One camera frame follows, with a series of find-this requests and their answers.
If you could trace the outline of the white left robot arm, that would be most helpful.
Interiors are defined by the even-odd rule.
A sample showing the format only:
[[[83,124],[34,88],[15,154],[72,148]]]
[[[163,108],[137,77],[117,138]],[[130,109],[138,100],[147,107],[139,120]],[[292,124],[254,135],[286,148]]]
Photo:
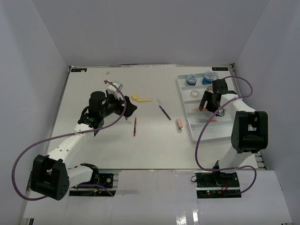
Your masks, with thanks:
[[[61,200],[71,187],[81,184],[96,186],[99,182],[97,166],[81,163],[71,167],[71,162],[84,145],[97,135],[106,117],[114,113],[128,118],[135,110],[137,106],[130,102],[128,96],[121,99],[107,91],[91,93],[89,104],[83,109],[74,128],[75,135],[67,137],[47,155],[38,155],[34,159],[31,190]]]

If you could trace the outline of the orange pink highlighter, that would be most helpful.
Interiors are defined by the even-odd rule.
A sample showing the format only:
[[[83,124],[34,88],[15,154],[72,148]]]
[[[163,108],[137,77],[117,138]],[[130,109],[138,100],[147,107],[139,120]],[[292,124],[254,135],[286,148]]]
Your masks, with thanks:
[[[202,110],[200,110],[200,109],[196,108],[196,109],[193,109],[193,110],[192,110],[192,112],[202,112],[202,111],[207,111],[207,109],[202,109]]]

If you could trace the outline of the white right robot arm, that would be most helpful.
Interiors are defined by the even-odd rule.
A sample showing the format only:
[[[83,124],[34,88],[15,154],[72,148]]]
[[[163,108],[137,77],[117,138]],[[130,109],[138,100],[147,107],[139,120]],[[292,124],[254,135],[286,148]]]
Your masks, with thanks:
[[[231,146],[227,153],[210,170],[212,183],[227,187],[236,170],[251,155],[268,145],[268,115],[245,104],[241,97],[229,90],[225,79],[212,82],[212,91],[205,91],[199,110],[211,112],[212,120],[225,110],[233,120]]]

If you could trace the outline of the yellow white highlighter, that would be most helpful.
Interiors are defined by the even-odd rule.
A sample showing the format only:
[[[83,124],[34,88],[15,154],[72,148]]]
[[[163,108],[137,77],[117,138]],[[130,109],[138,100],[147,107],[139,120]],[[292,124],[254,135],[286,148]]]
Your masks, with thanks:
[[[152,98],[138,98],[138,99],[136,99],[136,102],[139,102],[139,103],[152,102]]]

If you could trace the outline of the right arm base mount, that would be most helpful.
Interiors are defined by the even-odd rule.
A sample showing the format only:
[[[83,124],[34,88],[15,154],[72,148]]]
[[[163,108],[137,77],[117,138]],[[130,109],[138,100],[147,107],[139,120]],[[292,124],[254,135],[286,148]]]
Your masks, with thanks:
[[[197,172],[191,177],[198,199],[241,198],[237,173]]]

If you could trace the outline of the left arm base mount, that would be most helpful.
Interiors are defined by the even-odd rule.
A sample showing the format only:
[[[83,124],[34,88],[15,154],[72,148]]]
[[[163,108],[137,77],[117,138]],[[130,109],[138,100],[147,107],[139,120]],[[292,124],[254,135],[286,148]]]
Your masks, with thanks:
[[[99,170],[91,181],[72,187],[69,196],[113,197],[117,190],[118,180],[118,172]]]

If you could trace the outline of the blue tape roll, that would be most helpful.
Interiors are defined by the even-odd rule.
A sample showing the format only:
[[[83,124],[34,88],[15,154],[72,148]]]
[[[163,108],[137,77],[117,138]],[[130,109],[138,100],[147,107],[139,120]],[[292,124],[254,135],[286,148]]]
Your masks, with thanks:
[[[207,71],[204,73],[203,79],[202,79],[202,84],[203,85],[209,85],[212,84],[212,82],[215,79],[215,74],[211,71]]]
[[[195,74],[188,74],[186,77],[186,84],[190,86],[195,86],[197,83],[198,77]]]

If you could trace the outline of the clear tape roll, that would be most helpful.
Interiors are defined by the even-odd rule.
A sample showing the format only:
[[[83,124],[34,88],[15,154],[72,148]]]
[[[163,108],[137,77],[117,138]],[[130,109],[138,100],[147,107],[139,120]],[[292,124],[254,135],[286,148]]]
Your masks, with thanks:
[[[190,92],[190,96],[192,98],[198,98],[199,95],[200,95],[200,92],[198,90],[191,90],[191,92]]]

